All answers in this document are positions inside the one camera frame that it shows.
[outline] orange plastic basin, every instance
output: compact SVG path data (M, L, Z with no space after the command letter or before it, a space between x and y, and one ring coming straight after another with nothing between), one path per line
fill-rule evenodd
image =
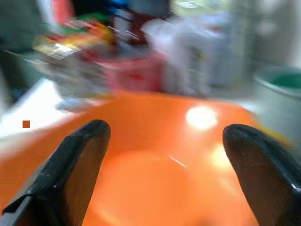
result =
M257 226L222 145L232 123L253 125L229 103L123 93L0 155L0 208L65 136L93 119L111 127L84 226Z

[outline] orange bowl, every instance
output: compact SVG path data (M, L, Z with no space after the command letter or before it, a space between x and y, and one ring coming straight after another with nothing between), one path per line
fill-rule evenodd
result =
M84 226L257 226L222 145L251 118L230 102L122 93L1 152L0 207L65 136L102 119L111 139Z

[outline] small orange square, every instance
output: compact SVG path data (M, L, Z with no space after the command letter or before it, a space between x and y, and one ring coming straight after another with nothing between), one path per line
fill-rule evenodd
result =
M30 128L30 121L23 120L23 128Z

